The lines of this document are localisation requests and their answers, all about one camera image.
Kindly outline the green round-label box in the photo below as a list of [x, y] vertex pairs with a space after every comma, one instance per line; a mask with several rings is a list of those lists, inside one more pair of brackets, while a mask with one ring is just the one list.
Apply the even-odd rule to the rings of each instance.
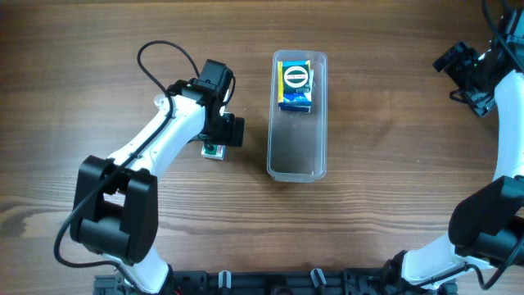
[[310, 61], [283, 61], [283, 92], [287, 94], [310, 91]]

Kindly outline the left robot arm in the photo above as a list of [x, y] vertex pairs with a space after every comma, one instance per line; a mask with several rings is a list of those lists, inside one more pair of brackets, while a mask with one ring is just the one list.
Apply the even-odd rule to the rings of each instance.
[[129, 291], [171, 294], [173, 270], [153, 247], [158, 230], [158, 180], [192, 140], [240, 147], [245, 121], [222, 112], [235, 82], [208, 60], [199, 77], [179, 80], [159, 97], [159, 111], [125, 147], [80, 166], [70, 237], [106, 256]]

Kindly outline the white blue Hansaplast box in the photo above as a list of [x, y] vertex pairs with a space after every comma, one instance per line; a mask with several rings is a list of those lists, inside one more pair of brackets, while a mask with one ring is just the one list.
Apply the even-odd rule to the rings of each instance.
[[279, 96], [278, 107], [281, 111], [297, 111], [310, 113], [312, 107], [312, 91], [308, 93], [284, 93]]

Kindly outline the blue yellow VapoDrops box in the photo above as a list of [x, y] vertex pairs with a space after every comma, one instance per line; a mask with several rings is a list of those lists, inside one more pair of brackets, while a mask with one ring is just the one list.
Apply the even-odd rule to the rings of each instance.
[[278, 62], [278, 103], [311, 105], [313, 72], [310, 61]]

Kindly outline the white green medicine box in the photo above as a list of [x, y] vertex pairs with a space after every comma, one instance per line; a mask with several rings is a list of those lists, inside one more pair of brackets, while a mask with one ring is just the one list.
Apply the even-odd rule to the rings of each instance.
[[225, 156], [225, 146], [215, 144], [204, 144], [201, 150], [204, 158], [222, 161]]

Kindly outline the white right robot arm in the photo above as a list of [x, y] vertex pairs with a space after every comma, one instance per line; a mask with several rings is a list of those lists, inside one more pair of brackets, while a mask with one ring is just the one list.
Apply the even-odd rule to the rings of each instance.
[[523, 10], [500, 5], [493, 21], [488, 3], [481, 4], [493, 35], [489, 50], [479, 54], [458, 42], [433, 64], [457, 85], [450, 99], [477, 116], [497, 110], [493, 180], [455, 207], [445, 235], [386, 262], [373, 284], [380, 294], [452, 294], [455, 279], [471, 272], [488, 290], [507, 268], [523, 264]]

